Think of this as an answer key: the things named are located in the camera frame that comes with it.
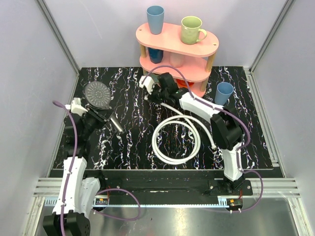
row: black marble table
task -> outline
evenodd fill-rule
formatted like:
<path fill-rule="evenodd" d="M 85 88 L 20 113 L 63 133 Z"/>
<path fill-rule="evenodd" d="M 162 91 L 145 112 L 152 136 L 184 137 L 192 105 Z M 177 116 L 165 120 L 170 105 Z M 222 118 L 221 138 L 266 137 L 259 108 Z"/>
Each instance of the black marble table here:
<path fill-rule="evenodd" d="M 101 81 L 111 92 L 110 106 L 124 126 L 126 133 L 120 135 L 110 123 L 91 135 L 91 153 L 87 169 L 222 169 L 221 150 L 212 151 L 210 141 L 204 131 L 196 125 L 201 135 L 202 145 L 198 155 L 181 165 L 161 162 L 152 150 L 152 134 L 155 127 L 175 113 L 166 108 L 145 101 L 145 92 L 139 88 L 143 75 L 141 67 L 82 68 L 74 97 L 84 99 L 84 86 L 92 81 Z M 248 126 L 251 143 L 242 149 L 242 165 L 248 169 L 271 169 L 272 163 L 267 145 L 255 110 L 252 95 L 242 67 L 213 67 L 204 99 L 213 101 L 217 83 L 226 81 L 234 85 L 235 92 L 229 99 L 234 104 L 239 117 Z M 211 130 L 208 122 L 203 123 Z M 63 168 L 63 135 L 54 169 Z M 171 157 L 188 156 L 193 148 L 191 133 L 181 125 L 166 126 L 159 136 L 159 148 Z"/>

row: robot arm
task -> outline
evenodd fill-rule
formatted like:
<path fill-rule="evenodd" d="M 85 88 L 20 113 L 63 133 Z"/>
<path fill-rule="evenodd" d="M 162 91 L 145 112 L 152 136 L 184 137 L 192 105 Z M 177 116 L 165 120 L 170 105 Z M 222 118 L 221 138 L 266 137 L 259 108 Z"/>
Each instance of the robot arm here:
<path fill-rule="evenodd" d="M 91 105 L 84 108 L 81 106 L 80 98 L 74 98 L 71 104 L 65 107 L 71 111 L 75 121 L 78 147 L 71 172 L 69 172 L 74 152 L 74 127 L 69 117 L 66 117 L 64 132 L 67 135 L 67 143 L 64 146 L 65 160 L 63 162 L 61 189 L 53 214 L 44 217 L 43 227 L 48 236 L 61 235 L 60 220 L 62 206 L 64 205 L 63 218 L 66 235 L 87 236 L 90 235 L 89 215 L 93 200 L 103 183 L 101 177 L 87 177 L 85 179 L 83 177 L 90 152 L 89 137 L 108 121 L 112 122 L 119 132 L 122 132 L 123 128 L 117 121 L 113 110 L 97 109 Z"/>
<path fill-rule="evenodd" d="M 211 109 L 204 103 L 220 109 L 227 108 L 206 100 L 203 100 L 204 103 L 195 100 L 191 97 L 187 88 L 178 88 L 169 73 L 158 76 L 158 84 L 149 76 L 147 78 L 142 76 L 139 84 L 141 88 L 146 89 L 148 92 L 145 96 L 146 100 L 156 103 L 165 102 L 172 106 L 181 107 L 183 110 L 190 111 L 208 121 L 212 127 L 213 140 L 222 149 L 226 180 L 232 189 L 242 184 L 244 178 L 241 170 L 238 168 L 236 155 L 237 148 L 241 146 L 243 135 L 240 124 L 223 112 Z M 230 108 L 228 111 L 236 113 L 235 108 Z"/>

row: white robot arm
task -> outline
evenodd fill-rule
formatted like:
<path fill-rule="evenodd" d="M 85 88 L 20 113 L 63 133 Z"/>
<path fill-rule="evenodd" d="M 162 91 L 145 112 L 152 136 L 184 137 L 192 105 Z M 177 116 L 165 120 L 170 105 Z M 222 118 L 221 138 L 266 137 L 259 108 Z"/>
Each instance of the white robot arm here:
<path fill-rule="evenodd" d="M 157 103 L 165 101 L 166 103 L 170 103 L 170 105 L 179 106 L 183 110 L 190 111 L 208 121 L 212 126 L 213 135 L 216 132 L 213 139 L 216 145 L 222 150 L 224 176 L 231 182 L 231 185 L 239 186 L 239 183 L 244 181 L 242 179 L 241 166 L 238 167 L 237 162 L 237 152 L 239 152 L 238 156 L 241 156 L 240 151 L 237 151 L 237 149 L 241 146 L 242 129 L 237 125 L 233 127 L 232 123 L 222 118 L 223 115 L 220 114 L 220 111 L 214 109 L 215 107 L 223 109 L 223 106 L 216 105 L 202 98 L 203 103 L 195 100 L 186 88 L 177 87 L 177 84 L 169 73 L 160 75 L 158 80 L 157 84 L 150 76 L 141 77 L 139 86 L 148 92 L 145 99 Z"/>
<path fill-rule="evenodd" d="M 85 179 L 83 177 L 90 152 L 89 137 L 109 121 L 118 132 L 124 132 L 114 111 L 109 109 L 110 96 L 107 91 L 108 88 L 103 83 L 92 82 L 85 90 L 89 103 L 87 107 L 81 106 L 80 98 L 74 98 L 70 105 L 65 105 L 71 112 L 71 118 L 67 116 L 64 119 L 64 133 L 67 139 L 64 145 L 63 179 L 59 197 L 52 215 L 45 216 L 43 220 L 43 227 L 48 236 L 59 236 L 62 230 L 66 235 L 90 235 L 90 211 L 100 187 L 105 187 L 105 180 L 102 175 Z M 103 94 L 103 97 L 95 97 L 95 94 Z"/>

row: green mug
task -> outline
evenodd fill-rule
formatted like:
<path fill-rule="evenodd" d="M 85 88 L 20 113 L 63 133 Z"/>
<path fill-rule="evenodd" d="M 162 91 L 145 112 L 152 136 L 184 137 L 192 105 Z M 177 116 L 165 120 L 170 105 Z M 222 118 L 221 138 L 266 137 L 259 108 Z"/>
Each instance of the green mug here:
<path fill-rule="evenodd" d="M 182 19 L 181 41 L 185 44 L 195 44 L 207 37 L 207 32 L 201 29 L 202 21 L 196 16 L 187 16 Z M 199 39 L 200 32 L 205 35 Z"/>

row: mug handle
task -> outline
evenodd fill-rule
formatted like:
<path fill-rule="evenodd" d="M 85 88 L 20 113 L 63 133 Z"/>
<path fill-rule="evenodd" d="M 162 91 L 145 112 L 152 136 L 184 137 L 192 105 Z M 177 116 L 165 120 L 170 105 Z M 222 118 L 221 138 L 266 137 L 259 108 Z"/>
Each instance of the mug handle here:
<path fill-rule="evenodd" d="M 203 32 L 205 36 L 202 39 L 197 39 L 196 42 L 200 42 L 201 40 L 204 40 L 207 37 L 207 32 L 204 29 L 199 29 L 198 31 Z"/>

